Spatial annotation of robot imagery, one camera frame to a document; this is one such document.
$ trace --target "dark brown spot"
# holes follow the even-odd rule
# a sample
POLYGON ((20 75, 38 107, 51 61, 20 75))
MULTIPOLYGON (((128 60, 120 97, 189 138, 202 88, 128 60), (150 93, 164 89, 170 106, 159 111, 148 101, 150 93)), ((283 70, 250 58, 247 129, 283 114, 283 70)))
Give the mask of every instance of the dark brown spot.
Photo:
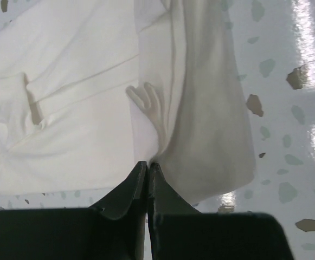
POLYGON ((246 101, 246 106, 251 112, 253 112, 253 114, 263 116, 262 104, 257 95, 251 94, 246 101))
POLYGON ((1 0, 1 9, 2 12, 6 12, 8 10, 8 0, 1 0))
POLYGON ((315 219, 302 219, 298 221, 296 227, 304 232, 315 231, 315 219))
POLYGON ((221 205, 218 210, 218 213, 232 213, 234 212, 234 206, 233 205, 221 205))
POLYGON ((286 81, 293 89, 302 89, 307 83, 307 70, 306 65, 293 69, 291 73, 287 74, 286 81))

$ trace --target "brown speck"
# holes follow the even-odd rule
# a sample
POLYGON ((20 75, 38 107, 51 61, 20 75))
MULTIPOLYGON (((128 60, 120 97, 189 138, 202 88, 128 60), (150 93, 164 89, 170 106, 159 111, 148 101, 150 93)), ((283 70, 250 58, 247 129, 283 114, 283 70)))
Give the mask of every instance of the brown speck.
POLYGON ((8 0, 1 0, 1 9, 2 12, 6 12, 8 10, 8 0))
POLYGON ((234 212, 234 206, 232 205, 221 205, 218 210, 218 213, 232 213, 234 212))
POLYGON ((257 95, 251 94, 246 101, 246 106, 251 112, 253 112, 253 114, 263 116, 262 104, 257 95))
POLYGON ((315 231, 315 219, 302 219, 298 221, 296 227, 304 232, 315 231))
POLYGON ((293 69, 291 73, 287 74, 286 81, 293 89, 302 89, 307 83, 307 70, 306 65, 293 69))

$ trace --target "white fabric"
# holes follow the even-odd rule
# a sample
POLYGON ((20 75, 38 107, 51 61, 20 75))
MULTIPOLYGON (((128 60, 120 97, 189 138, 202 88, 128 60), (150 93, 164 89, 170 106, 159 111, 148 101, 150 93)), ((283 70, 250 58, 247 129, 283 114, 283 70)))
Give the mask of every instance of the white fabric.
POLYGON ((244 102, 214 4, 43 0, 3 30, 0 194, 115 187, 151 158, 188 201, 248 183, 244 102))

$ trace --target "speckled table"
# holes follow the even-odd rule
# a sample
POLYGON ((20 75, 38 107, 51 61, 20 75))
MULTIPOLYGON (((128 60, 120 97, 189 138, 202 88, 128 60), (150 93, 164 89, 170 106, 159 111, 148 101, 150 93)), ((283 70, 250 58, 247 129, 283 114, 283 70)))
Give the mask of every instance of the speckled table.
MULTIPOLYGON (((0 0, 0 29, 35 2, 0 0)), ((268 212, 296 260, 315 259, 315 0, 219 0, 218 7, 233 37, 258 166, 249 185, 195 206, 268 212)), ((108 191, 0 197, 0 209, 88 206, 108 191)), ((151 259, 148 240, 145 248, 151 259)))

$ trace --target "white cloth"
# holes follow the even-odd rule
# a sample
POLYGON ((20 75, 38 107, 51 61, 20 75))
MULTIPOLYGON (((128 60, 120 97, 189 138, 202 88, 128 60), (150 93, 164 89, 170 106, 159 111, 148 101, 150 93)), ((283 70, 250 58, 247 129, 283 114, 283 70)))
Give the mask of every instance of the white cloth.
POLYGON ((43 0, 3 30, 0 194, 115 187, 151 158, 188 201, 248 183, 244 102, 214 4, 43 0))

